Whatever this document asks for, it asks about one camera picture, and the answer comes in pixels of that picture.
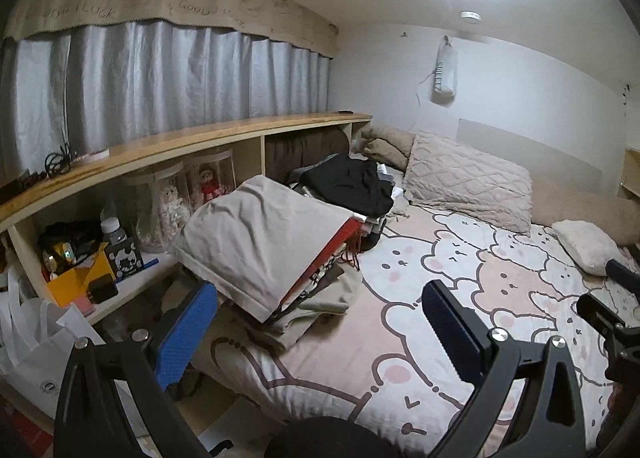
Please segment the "smoke detector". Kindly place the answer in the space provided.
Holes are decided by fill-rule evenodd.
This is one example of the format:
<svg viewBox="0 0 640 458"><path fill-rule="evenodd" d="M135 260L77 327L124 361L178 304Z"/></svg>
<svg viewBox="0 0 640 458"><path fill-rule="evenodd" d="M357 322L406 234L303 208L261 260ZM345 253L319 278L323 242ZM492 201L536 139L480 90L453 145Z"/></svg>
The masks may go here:
<svg viewBox="0 0 640 458"><path fill-rule="evenodd" d="M470 11L470 10L461 11L460 18L466 23L477 24L482 22L482 16L477 12Z"/></svg>

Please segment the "long beige bolster cushion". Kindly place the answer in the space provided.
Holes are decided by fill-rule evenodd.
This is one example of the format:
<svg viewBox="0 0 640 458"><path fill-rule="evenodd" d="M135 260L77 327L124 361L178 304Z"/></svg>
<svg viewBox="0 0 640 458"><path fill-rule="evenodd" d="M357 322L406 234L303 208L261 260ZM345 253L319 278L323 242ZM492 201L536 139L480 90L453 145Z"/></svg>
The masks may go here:
<svg viewBox="0 0 640 458"><path fill-rule="evenodd" d="M544 176L533 176L532 222L551 227L561 221L593 223L618 245L639 242L639 204L597 193L561 187Z"/></svg>

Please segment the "plastic bottle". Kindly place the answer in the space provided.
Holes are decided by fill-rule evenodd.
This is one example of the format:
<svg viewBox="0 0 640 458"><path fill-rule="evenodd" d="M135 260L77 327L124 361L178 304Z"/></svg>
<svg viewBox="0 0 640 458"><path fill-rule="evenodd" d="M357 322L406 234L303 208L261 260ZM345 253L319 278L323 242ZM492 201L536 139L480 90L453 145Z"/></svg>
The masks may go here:
<svg viewBox="0 0 640 458"><path fill-rule="evenodd" d="M111 245L119 244L127 239L126 231L120 225L116 216L104 218L101 222L104 240Z"/></svg>

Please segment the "white plastic bag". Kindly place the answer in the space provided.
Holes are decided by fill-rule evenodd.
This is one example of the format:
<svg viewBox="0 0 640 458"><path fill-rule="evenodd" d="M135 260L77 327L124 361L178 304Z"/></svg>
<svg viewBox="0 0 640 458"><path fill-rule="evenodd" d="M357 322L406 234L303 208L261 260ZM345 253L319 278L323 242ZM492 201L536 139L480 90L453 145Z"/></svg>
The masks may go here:
<svg viewBox="0 0 640 458"><path fill-rule="evenodd" d="M1 275L1 378L50 418L55 417L58 394L70 353L77 340L104 340L79 309L59 307L35 297L21 299L26 279L20 264Z"/></svg>

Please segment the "small white fluffy pillow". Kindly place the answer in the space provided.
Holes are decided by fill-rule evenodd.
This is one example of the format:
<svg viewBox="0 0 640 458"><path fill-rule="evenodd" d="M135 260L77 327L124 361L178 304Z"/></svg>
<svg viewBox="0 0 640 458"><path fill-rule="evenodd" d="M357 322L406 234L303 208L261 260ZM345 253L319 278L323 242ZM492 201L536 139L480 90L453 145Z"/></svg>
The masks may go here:
<svg viewBox="0 0 640 458"><path fill-rule="evenodd" d="M605 276L606 264L611 261L628 266L615 241L593 223L566 219L551 228L563 249L589 275Z"/></svg>

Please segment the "beige garment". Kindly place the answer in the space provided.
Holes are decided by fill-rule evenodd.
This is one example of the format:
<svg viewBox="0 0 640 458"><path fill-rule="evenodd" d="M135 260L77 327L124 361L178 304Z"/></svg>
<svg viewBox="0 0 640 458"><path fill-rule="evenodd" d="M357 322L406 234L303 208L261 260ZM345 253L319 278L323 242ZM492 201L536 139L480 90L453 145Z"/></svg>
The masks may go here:
<svg viewBox="0 0 640 458"><path fill-rule="evenodd" d="M350 219L348 210L257 175L197 209L169 252L264 322Z"/></svg>

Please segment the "clear jar with doll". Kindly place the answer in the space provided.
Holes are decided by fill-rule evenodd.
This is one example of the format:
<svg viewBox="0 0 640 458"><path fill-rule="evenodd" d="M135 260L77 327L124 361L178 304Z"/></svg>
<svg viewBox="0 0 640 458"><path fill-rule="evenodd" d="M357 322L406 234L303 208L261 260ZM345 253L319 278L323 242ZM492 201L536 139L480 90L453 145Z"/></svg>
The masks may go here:
<svg viewBox="0 0 640 458"><path fill-rule="evenodd" d="M197 209L236 188L233 150L208 150L186 158L192 207Z"/></svg>

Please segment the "yellow storage box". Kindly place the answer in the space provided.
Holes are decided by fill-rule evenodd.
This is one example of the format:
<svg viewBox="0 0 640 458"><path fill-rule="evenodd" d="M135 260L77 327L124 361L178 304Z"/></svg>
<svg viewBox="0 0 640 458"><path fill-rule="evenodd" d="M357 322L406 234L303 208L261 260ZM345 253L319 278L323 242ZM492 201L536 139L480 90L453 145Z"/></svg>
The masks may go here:
<svg viewBox="0 0 640 458"><path fill-rule="evenodd" d="M93 280L108 276L115 278L108 257L105 254L106 242L102 242L99 250L75 267L57 274L47 283L47 289L58 306L64 307L78 297L86 294L88 285Z"/></svg>

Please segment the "crumpled beige pillows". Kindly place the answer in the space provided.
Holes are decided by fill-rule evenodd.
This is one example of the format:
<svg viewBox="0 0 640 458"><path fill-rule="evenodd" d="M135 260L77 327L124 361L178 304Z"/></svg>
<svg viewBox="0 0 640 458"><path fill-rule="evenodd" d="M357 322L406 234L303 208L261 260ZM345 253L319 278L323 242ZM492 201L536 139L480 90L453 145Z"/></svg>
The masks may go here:
<svg viewBox="0 0 640 458"><path fill-rule="evenodd" d="M352 144L352 150L378 163L407 170L414 134L390 126L368 124L360 129Z"/></svg>

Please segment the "clear jar with white toy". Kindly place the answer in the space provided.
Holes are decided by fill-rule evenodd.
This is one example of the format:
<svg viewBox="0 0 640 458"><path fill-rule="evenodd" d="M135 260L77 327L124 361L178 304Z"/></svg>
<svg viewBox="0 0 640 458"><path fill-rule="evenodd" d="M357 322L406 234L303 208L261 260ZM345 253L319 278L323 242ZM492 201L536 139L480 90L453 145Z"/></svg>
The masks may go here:
<svg viewBox="0 0 640 458"><path fill-rule="evenodd" d="M125 176L124 185L140 249L165 252L192 214L183 163L164 162L145 167Z"/></svg>

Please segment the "large quilted beige pillow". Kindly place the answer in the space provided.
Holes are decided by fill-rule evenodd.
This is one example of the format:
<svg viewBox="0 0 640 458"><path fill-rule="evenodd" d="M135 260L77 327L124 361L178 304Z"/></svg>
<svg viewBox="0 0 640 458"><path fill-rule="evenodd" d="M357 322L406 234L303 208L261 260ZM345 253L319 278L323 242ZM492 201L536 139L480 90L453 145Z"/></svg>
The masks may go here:
<svg viewBox="0 0 640 458"><path fill-rule="evenodd" d="M466 214L520 235L530 232L529 171L451 138L417 133L402 185L415 205Z"/></svg>

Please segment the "beige curtain valance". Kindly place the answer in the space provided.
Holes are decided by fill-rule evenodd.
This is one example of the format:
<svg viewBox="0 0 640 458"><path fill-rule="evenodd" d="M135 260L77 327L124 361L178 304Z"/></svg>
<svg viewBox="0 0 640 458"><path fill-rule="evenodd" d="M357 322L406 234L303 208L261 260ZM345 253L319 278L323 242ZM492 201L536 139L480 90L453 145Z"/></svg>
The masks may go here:
<svg viewBox="0 0 640 458"><path fill-rule="evenodd" d="M164 20L191 28L230 28L333 57L338 28L294 0L17 0L4 36L88 25Z"/></svg>

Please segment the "pile of dark clothes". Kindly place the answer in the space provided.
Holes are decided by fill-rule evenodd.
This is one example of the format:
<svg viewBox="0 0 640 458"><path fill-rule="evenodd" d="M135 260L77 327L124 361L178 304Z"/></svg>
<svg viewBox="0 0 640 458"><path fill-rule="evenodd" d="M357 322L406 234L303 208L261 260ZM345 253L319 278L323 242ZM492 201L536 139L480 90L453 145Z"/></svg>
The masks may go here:
<svg viewBox="0 0 640 458"><path fill-rule="evenodd" d="M394 178L373 160L343 153L333 153L314 165L299 167L288 176L288 185L304 196L342 207L362 219L361 252L378 244L395 205Z"/></svg>

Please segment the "beige folded blanket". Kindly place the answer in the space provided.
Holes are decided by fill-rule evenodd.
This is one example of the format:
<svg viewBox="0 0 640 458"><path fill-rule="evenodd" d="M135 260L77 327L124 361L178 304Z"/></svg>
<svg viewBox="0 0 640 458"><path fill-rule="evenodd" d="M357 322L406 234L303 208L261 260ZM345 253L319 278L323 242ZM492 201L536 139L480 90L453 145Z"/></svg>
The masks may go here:
<svg viewBox="0 0 640 458"><path fill-rule="evenodd" d="M314 291L264 323L237 306L221 308L216 321L245 329L258 342L288 351L318 320L344 316L362 290L361 271L347 263L337 263L320 279Z"/></svg>

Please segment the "wooden side shelf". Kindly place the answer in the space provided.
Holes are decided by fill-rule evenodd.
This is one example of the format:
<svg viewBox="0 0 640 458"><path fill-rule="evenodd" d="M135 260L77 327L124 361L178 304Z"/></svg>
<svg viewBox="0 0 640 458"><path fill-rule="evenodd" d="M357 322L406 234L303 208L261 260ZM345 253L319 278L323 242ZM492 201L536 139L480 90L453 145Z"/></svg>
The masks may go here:
<svg viewBox="0 0 640 458"><path fill-rule="evenodd" d="M156 184L160 178L180 169L188 158L203 158L222 148L232 154L236 181L242 183L266 173L266 139L321 127L339 127L347 138L371 121L368 114L326 112L256 118L180 129L133 141L110 149L101 160L79 165L29 188L1 206L1 229L9 234L17 259L35 293L53 301L42 274L37 251L37 233L32 217L63 200L114 178L132 183Z"/></svg>

